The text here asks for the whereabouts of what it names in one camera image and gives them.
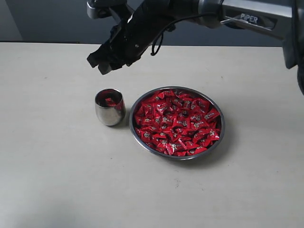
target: table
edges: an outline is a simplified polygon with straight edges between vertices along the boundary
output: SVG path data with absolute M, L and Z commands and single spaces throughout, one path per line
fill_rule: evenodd
M 0 43 L 1 228 L 304 226 L 304 97 L 281 48 L 162 47 L 102 76 L 98 45 Z M 161 86 L 201 91 L 227 122 L 204 159 L 145 151 L 95 116 Z

